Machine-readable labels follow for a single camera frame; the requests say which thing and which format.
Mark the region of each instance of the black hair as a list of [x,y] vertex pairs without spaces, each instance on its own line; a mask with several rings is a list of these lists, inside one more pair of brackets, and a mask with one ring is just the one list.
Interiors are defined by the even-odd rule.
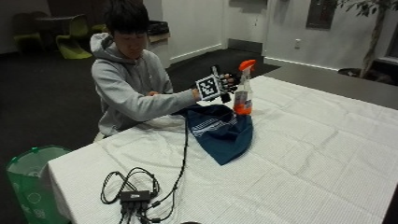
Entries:
[[104,8],[104,24],[111,34],[147,33],[149,17],[145,5],[139,0],[108,0]]

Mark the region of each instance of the hoodie sleeve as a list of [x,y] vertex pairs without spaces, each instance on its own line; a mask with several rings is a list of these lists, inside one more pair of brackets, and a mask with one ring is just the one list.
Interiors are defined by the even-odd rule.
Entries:
[[111,63],[96,62],[92,76],[104,101],[136,121],[159,118],[196,103],[192,90],[155,96],[137,93]]

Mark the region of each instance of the cable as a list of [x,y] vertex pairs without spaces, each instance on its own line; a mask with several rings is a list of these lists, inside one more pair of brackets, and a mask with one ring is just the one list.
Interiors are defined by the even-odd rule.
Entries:
[[[112,204],[115,203],[120,198],[121,198],[121,194],[124,193],[131,193],[129,191],[124,192],[124,188],[125,186],[128,186],[135,193],[140,193],[141,191],[137,190],[136,186],[129,182],[129,178],[136,175],[136,174],[147,174],[151,178],[152,178],[152,192],[151,192],[151,199],[149,199],[149,196],[148,197],[148,201],[140,201],[140,203],[125,203],[125,201],[123,200],[121,204],[123,204],[123,218],[121,218],[121,221],[120,221],[120,224],[123,224],[124,222],[124,216],[125,214],[128,215],[128,221],[127,221],[127,224],[129,224],[131,222],[131,218],[133,216],[133,213],[135,213],[135,210],[137,209],[137,213],[136,213],[136,216],[140,218],[140,221],[141,223],[160,223],[161,221],[165,221],[168,218],[171,218],[172,214],[173,214],[173,211],[175,211],[175,206],[176,206],[176,190],[179,188],[179,183],[180,183],[180,179],[183,177],[183,174],[184,174],[184,170],[185,170],[185,165],[187,165],[187,149],[188,149],[188,119],[185,119],[185,144],[184,144],[184,159],[183,159],[183,165],[181,165],[181,168],[180,168],[180,174],[179,174],[179,178],[175,182],[175,185],[173,185],[173,188],[171,190],[171,192],[165,195],[165,197],[151,203],[151,206],[147,206],[148,205],[148,202],[151,201],[151,199],[156,198],[159,193],[160,193],[160,190],[161,190],[161,185],[160,185],[160,182],[157,180],[157,178],[155,177],[153,174],[151,174],[145,169],[143,169],[141,167],[135,167],[127,174],[127,176],[124,176],[119,171],[115,171],[115,172],[111,172],[107,176],[107,178],[104,179],[104,184],[103,184],[103,190],[101,190],[101,202],[105,203],[105,204]],[[113,197],[112,200],[107,199],[105,198],[105,195],[104,195],[104,189],[107,187],[107,184],[109,182],[109,179],[112,178],[112,176],[116,175],[120,177],[120,179],[124,181],[123,182],[123,185],[119,189],[119,192],[116,194],[116,196]],[[171,208],[171,212],[168,213],[168,215],[163,218],[149,218],[147,216],[147,212],[149,209],[157,207],[169,197],[171,195],[173,195],[173,201],[172,201],[172,208]]]
[[124,222],[124,216],[125,216],[125,213],[123,214],[123,218],[121,218],[120,224],[123,224],[123,222]]
[[[175,182],[175,186],[171,190],[171,192],[167,194],[167,196],[160,200],[160,201],[156,201],[151,204],[151,206],[139,214],[137,213],[137,217],[139,218],[143,218],[145,221],[149,221],[152,223],[160,223],[161,221],[165,221],[171,216],[172,216],[172,213],[175,211],[175,206],[176,206],[176,190],[179,188],[179,183],[180,183],[180,179],[183,177],[183,174],[184,174],[184,170],[185,170],[185,164],[187,164],[187,149],[188,149],[188,119],[185,119],[185,144],[184,144],[184,159],[183,159],[183,166],[181,166],[181,169],[180,169],[180,174],[179,174],[179,178]],[[171,209],[171,212],[169,214],[163,217],[163,218],[149,218],[147,216],[147,211],[155,207],[157,207],[161,202],[164,202],[164,200],[167,200],[169,198],[169,196],[173,194],[173,201],[172,201],[172,209]]]

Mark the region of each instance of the black cable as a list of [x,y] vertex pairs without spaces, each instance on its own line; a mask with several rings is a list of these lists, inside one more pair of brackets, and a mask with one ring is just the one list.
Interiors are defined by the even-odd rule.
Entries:
[[[161,200],[153,202],[153,203],[151,204],[149,207],[140,207],[140,209],[137,209],[137,214],[136,214],[136,216],[140,218],[141,221],[151,222],[151,223],[160,223],[161,221],[165,221],[168,218],[171,218],[171,216],[172,216],[172,214],[173,214],[175,206],[176,206],[176,190],[177,190],[177,188],[179,188],[180,179],[181,179],[181,177],[183,177],[184,170],[185,170],[185,165],[187,165],[187,149],[188,149],[188,119],[185,119],[184,159],[183,159],[183,166],[181,166],[181,168],[180,168],[179,178],[177,178],[177,180],[176,180],[176,182],[175,182],[175,185],[173,185],[173,188],[172,188],[171,192],[167,194],[167,196],[165,196]],[[153,174],[151,174],[151,173],[149,173],[145,169],[143,169],[141,167],[135,167],[135,168],[128,172],[127,177],[124,177],[124,175],[123,175],[119,171],[115,171],[115,172],[111,172],[111,173],[109,173],[109,175],[107,176],[107,178],[105,178],[105,180],[104,180],[104,184],[103,184],[103,190],[101,190],[101,202],[103,202],[103,203],[105,203],[105,204],[112,204],[112,203],[115,203],[115,202],[120,199],[120,197],[121,197],[121,193],[123,193],[123,191],[124,191],[125,186],[131,187],[132,190],[139,191],[137,188],[136,188],[136,186],[128,181],[128,179],[129,179],[133,175],[136,175],[136,174],[147,174],[147,175],[149,175],[149,177],[152,178],[152,184],[153,184],[153,185],[152,185],[152,187],[153,187],[153,191],[152,191],[152,193],[151,193],[151,198],[155,198],[155,197],[159,195],[160,190],[161,190],[161,185],[160,185],[160,182],[159,182],[157,178],[155,177]],[[120,177],[120,179],[121,179],[124,182],[123,182],[123,185],[121,185],[121,187],[120,187],[120,190],[119,190],[119,192],[117,192],[115,198],[113,198],[112,200],[108,200],[108,199],[105,198],[105,196],[104,196],[104,189],[105,189],[107,184],[108,184],[108,181],[109,181],[109,179],[111,179],[111,177],[112,177],[113,175],[117,175],[117,176]],[[171,197],[171,195],[173,195],[173,201],[172,201],[172,209],[171,209],[169,214],[168,214],[164,218],[159,218],[159,217],[157,217],[157,218],[149,218],[149,217],[147,216],[147,211],[148,211],[149,209],[157,207],[157,206],[159,206],[159,205],[160,205],[160,204],[161,204],[161,203]],[[128,214],[128,221],[127,221],[127,223],[129,224],[129,222],[131,222],[131,218],[132,218],[133,213],[135,213],[135,208],[136,208],[136,204],[125,205],[125,204],[123,203],[123,218],[121,218],[120,224],[123,224],[123,222],[124,222],[124,216],[125,216],[125,214]]]
[[[135,175],[135,174],[140,174],[140,173],[144,173],[144,174],[149,175],[149,177],[152,178],[152,181],[153,181],[153,186],[155,186],[153,190],[155,190],[155,194],[157,195],[157,194],[160,193],[161,186],[160,186],[160,182],[159,182],[157,178],[155,177],[155,175],[152,175],[152,174],[151,174],[145,169],[143,169],[141,167],[135,167],[135,168],[128,172],[127,177],[124,177],[124,175],[123,175],[119,171],[112,172],[112,173],[107,176],[107,178],[105,178],[105,180],[104,180],[103,190],[101,190],[101,202],[103,202],[103,203],[105,203],[105,204],[112,204],[112,203],[115,203],[115,202],[120,199],[120,195],[121,195],[121,192],[124,191],[125,186],[131,187],[135,191],[137,191],[136,186],[128,181],[128,179],[131,178],[132,175]],[[121,188],[120,188],[120,190],[119,190],[119,192],[117,192],[115,198],[113,198],[112,200],[108,200],[108,199],[105,198],[105,196],[104,196],[104,189],[105,189],[105,186],[107,186],[107,184],[108,184],[108,181],[109,181],[109,179],[111,179],[111,177],[112,177],[113,175],[117,175],[117,176],[121,178],[121,180],[124,181],[124,183],[123,183],[123,185],[121,185]]]
[[[151,222],[155,222],[155,223],[159,223],[161,221],[165,221],[171,216],[172,216],[172,213],[175,211],[175,206],[176,206],[176,190],[179,188],[179,183],[180,183],[180,179],[183,177],[183,174],[184,174],[184,170],[185,170],[185,163],[187,163],[187,149],[188,149],[188,119],[185,119],[185,144],[184,144],[184,159],[183,159],[183,166],[181,166],[181,169],[180,169],[180,174],[179,174],[179,178],[175,182],[175,186],[171,190],[171,192],[167,194],[167,196],[160,200],[160,201],[156,201],[151,204],[151,206],[143,211],[141,214],[137,213],[137,217],[140,218],[144,218],[147,221],[151,221]],[[173,202],[172,202],[172,209],[171,209],[171,212],[169,214],[163,217],[163,218],[156,218],[156,221],[155,221],[155,218],[149,218],[147,216],[147,211],[151,209],[151,208],[155,208],[156,206],[159,206],[161,204],[161,202],[164,202],[164,200],[167,200],[169,198],[169,196],[173,194]]]
[[125,216],[125,213],[123,213],[123,218],[121,218],[120,224],[123,224],[123,222],[124,222],[124,216]]
[[129,211],[129,216],[128,216],[127,224],[129,224],[129,221],[132,220],[133,213],[135,213],[133,209],[129,209],[128,211]]

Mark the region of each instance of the wall outlet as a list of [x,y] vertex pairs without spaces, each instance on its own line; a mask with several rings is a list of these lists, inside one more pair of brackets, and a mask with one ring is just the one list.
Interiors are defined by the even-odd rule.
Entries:
[[294,48],[296,48],[296,49],[300,49],[300,48],[301,48],[301,39],[297,39],[297,40],[294,41]]

